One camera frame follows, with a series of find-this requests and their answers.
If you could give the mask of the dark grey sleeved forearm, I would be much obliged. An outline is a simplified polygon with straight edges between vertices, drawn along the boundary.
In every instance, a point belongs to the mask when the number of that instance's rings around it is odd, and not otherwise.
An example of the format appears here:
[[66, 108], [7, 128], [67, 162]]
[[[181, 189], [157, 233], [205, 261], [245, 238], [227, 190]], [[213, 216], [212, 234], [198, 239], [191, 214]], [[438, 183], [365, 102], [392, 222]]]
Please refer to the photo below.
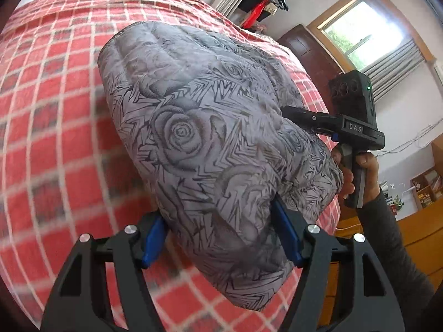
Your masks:
[[400, 228], [382, 192], [363, 205], [357, 215], [364, 235], [392, 285], [403, 315], [405, 330], [416, 331], [419, 318], [434, 295], [431, 282], [416, 267], [405, 249]]

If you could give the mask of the person's right hand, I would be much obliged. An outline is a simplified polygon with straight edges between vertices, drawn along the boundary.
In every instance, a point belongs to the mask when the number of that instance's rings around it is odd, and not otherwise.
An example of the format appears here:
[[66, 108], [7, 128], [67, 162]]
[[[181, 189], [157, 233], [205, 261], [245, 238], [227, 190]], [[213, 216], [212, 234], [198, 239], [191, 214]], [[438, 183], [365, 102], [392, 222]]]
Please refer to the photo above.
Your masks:
[[[346, 168], [342, 164], [342, 154], [339, 150], [339, 146], [336, 146], [332, 151], [331, 155], [333, 160], [339, 166], [343, 174], [343, 186], [338, 196], [341, 199], [347, 199], [349, 195], [354, 192], [355, 186], [353, 183], [354, 175], [350, 169]], [[376, 157], [370, 153], [366, 152], [356, 156], [356, 162], [358, 165], [366, 171], [366, 182], [364, 189], [364, 200], [363, 205], [375, 200], [380, 194], [380, 187], [378, 184], [378, 169], [379, 164]]]

